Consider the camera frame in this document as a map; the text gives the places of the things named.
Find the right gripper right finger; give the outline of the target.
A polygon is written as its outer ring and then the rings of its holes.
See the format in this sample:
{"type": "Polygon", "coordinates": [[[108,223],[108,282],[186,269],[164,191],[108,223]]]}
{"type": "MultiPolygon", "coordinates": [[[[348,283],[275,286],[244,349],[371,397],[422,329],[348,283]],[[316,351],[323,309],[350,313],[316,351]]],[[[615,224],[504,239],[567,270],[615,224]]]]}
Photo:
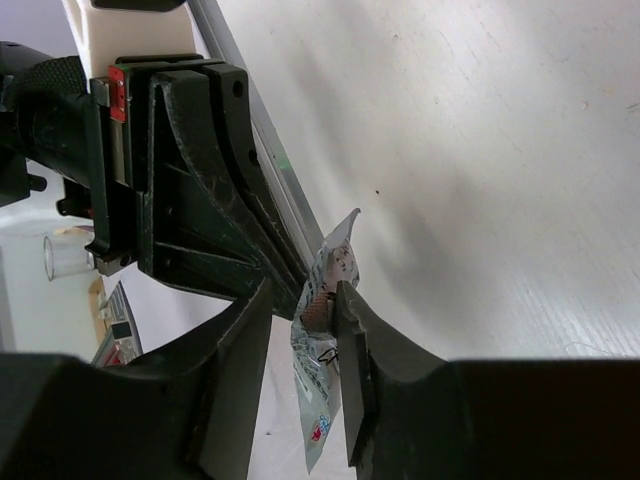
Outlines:
{"type": "Polygon", "coordinates": [[[635,359],[446,361],[338,285],[346,451],[361,479],[635,479],[635,359]]]}

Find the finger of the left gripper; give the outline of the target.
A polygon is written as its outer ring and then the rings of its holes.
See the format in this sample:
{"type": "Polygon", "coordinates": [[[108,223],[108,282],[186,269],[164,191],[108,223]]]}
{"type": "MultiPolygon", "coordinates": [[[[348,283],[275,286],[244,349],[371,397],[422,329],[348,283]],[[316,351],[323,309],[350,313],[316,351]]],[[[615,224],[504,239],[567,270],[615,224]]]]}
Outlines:
{"type": "Polygon", "coordinates": [[[209,80],[212,113],[225,164],[244,204],[260,225],[269,275],[274,282],[274,311],[291,320],[306,268],[283,222],[258,158],[252,131],[248,74],[227,63],[202,68],[209,80]]]}

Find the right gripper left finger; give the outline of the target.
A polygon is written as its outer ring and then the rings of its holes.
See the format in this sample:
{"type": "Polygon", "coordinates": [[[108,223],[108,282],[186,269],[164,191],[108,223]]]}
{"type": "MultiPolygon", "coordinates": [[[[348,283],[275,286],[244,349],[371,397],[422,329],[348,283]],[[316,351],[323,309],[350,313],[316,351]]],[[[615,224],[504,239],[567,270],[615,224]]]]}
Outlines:
{"type": "Polygon", "coordinates": [[[1,358],[5,479],[244,479],[272,326],[272,286],[128,364],[1,358]]]}

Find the silver clear snack packet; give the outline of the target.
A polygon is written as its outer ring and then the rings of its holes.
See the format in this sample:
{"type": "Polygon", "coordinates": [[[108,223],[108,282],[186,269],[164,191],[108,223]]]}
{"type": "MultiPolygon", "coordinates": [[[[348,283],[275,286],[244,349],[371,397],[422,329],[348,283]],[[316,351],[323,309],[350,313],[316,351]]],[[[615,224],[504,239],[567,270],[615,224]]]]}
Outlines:
{"type": "Polygon", "coordinates": [[[338,284],[353,286],[360,274],[351,246],[358,208],[322,241],[291,325],[290,345],[306,469],[312,471],[341,406],[338,348],[332,332],[338,284]]]}

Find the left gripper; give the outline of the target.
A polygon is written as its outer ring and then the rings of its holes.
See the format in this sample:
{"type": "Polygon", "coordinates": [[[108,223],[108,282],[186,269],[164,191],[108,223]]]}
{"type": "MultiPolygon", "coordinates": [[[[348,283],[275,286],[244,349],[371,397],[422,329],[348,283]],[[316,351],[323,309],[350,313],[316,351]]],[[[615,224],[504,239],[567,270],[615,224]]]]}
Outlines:
{"type": "Polygon", "coordinates": [[[120,56],[88,78],[77,56],[2,43],[1,203],[34,190],[34,160],[64,178],[58,212],[92,221],[101,272],[135,262],[179,290],[249,297],[268,274],[266,236],[225,164],[209,80],[156,73],[149,109],[149,60],[120,56]]]}

